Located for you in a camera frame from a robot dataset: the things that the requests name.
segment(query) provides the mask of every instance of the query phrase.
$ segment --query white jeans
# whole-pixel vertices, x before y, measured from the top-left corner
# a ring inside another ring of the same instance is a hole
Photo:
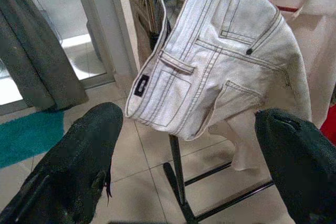
[[[127,117],[185,140],[259,108],[311,118],[302,55],[268,0],[186,0],[164,39],[134,81]],[[255,138],[253,120],[237,128],[237,139]]]

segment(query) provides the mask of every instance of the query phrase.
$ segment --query black label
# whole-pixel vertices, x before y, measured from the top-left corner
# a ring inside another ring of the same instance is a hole
[[[142,97],[143,92],[145,92],[145,88],[147,86],[148,81],[149,81],[149,76],[146,76],[145,74],[143,74],[138,82],[138,85],[136,86],[134,94],[139,97]]]

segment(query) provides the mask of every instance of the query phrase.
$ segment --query clothes rack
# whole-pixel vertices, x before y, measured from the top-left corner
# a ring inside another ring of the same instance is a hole
[[[157,41],[157,37],[159,34],[159,31],[157,30],[158,25],[155,20],[155,7],[156,7],[156,1],[157,0],[145,0],[148,13],[149,13],[149,21],[150,21],[150,29],[151,29],[151,46],[152,49],[155,46],[155,43]],[[174,195],[176,197],[176,200],[180,206],[180,209],[183,213],[183,216],[186,220],[187,223],[198,223],[199,221],[202,221],[214,214],[217,214],[218,212],[233,206],[239,202],[241,202],[244,199],[247,199],[254,194],[263,191],[270,186],[274,185],[274,182],[271,180],[261,186],[258,186],[254,188],[253,190],[250,190],[247,193],[244,193],[214,209],[211,209],[209,211],[206,211],[200,215],[195,216],[187,199],[186,199],[186,193],[185,193],[185,187],[188,185],[191,185],[197,181],[200,181],[203,178],[206,178],[208,176],[211,176],[213,174],[216,174],[220,171],[223,171],[224,169],[228,168],[231,166],[231,162],[221,165],[219,167],[216,167],[210,171],[207,171],[203,174],[200,174],[192,179],[189,179],[187,181],[184,181],[183,178],[183,169],[182,169],[182,162],[181,162],[181,152],[180,152],[180,146],[178,143],[178,137],[174,135],[169,135],[169,141],[170,141],[170,146],[171,146],[171,151],[173,155],[173,163],[174,163],[174,168],[175,172],[173,170],[173,167],[171,166],[170,163],[164,163],[163,164],[163,169],[165,172],[165,175],[170,183],[170,186],[172,187],[172,190],[174,192]]]

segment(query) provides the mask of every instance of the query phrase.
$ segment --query teal rug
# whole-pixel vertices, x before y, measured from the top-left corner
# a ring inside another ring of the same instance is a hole
[[[63,112],[38,112],[0,125],[0,168],[50,150],[63,137]]]

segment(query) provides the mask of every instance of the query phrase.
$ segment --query curtain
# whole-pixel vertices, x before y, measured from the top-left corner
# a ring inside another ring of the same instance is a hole
[[[63,109],[88,100],[32,0],[0,0],[0,58],[28,106]]]

